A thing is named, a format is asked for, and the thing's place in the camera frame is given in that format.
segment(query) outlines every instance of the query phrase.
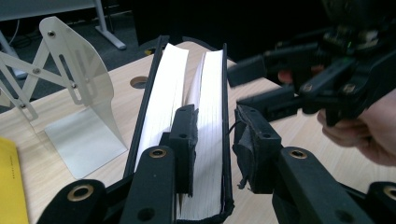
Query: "human hand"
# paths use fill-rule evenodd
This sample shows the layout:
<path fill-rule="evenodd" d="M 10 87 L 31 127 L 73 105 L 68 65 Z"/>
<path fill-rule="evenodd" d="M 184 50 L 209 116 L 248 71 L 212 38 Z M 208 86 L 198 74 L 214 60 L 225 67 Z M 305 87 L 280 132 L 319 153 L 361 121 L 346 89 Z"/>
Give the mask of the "human hand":
<path fill-rule="evenodd" d="M 313 68 L 313 73 L 320 67 Z M 291 71 L 280 71 L 281 82 L 291 83 Z M 341 147 L 356 147 L 369 160 L 396 166 L 396 90 L 391 91 L 363 111 L 357 119 L 342 119 L 334 126 L 326 124 L 326 113 L 319 111 L 323 133 Z"/>

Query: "thick book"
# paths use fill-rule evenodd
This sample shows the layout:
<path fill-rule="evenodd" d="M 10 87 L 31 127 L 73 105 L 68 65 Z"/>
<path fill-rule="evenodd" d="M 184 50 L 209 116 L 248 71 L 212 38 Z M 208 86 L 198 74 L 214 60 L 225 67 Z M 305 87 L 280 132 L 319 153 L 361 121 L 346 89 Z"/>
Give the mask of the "thick book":
<path fill-rule="evenodd" d="M 186 85 L 189 51 L 167 40 L 166 36 L 158 39 L 124 176 L 136 172 L 142 153 L 158 146 L 163 133 L 171 131 L 177 110 L 194 105 L 197 141 L 192 191 L 177 195 L 176 220 L 222 223 L 234 207 L 227 134 L 227 46 L 204 53 L 192 82 Z"/>

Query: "book page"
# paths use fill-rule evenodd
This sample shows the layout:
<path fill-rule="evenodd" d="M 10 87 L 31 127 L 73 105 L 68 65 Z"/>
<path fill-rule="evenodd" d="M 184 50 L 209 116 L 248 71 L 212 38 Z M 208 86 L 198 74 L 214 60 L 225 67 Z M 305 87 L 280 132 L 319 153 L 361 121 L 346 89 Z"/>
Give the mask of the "book page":
<path fill-rule="evenodd" d="M 192 197 L 182 198 L 178 219 L 201 220 L 220 212 L 222 176 L 222 50 L 205 54 L 198 112 Z"/>
<path fill-rule="evenodd" d="M 163 132 L 170 132 L 176 111 L 183 103 L 184 76 L 189 51 L 167 44 L 155 76 L 136 157 L 160 144 Z"/>

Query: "wooden table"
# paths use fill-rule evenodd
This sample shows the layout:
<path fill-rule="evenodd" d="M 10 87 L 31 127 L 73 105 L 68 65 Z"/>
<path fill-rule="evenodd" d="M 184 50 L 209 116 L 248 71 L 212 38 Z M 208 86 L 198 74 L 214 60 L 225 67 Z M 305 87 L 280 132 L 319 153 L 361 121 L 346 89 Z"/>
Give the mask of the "wooden table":
<path fill-rule="evenodd" d="M 207 49 L 192 42 L 178 46 L 190 49 L 187 74 L 192 77 L 202 53 Z M 144 92 L 132 88 L 130 81 L 134 77 L 148 76 L 151 60 L 152 55 L 109 72 L 115 92 L 113 113 L 126 146 L 131 144 Z M 234 123 L 236 99 L 275 87 L 272 82 L 262 79 L 235 90 L 229 89 L 230 126 Z M 48 120 L 58 119 L 64 113 L 75 112 L 80 108 L 73 106 L 67 91 L 58 91 L 36 100 L 33 106 L 40 117 L 32 124 L 25 121 L 15 109 L 0 114 L 0 135 L 17 144 L 28 215 L 30 222 L 36 223 L 55 194 L 76 180 L 44 133 L 44 125 Z M 302 147 L 312 151 L 337 181 L 354 189 L 366 192 L 374 181 L 396 181 L 396 168 L 376 165 L 366 160 L 357 149 L 338 147 L 326 138 L 316 116 L 299 114 L 274 121 L 272 125 L 282 137 L 284 147 Z M 241 174 L 235 155 L 231 154 L 235 209 L 225 223 L 277 223 L 271 203 L 272 195 L 255 195 L 248 190 L 248 186 L 245 189 L 237 187 Z M 128 152 L 123 153 L 86 178 L 98 179 L 106 186 L 117 182 L 122 178 L 127 156 Z"/>

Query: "yellow book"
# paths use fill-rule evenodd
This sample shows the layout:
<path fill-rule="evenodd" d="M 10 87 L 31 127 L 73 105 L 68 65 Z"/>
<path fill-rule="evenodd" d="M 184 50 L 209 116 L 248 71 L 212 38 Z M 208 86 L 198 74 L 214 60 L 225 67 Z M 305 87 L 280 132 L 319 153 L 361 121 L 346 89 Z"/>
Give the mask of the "yellow book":
<path fill-rule="evenodd" d="M 29 223 L 15 143 L 0 136 L 0 223 Z"/>

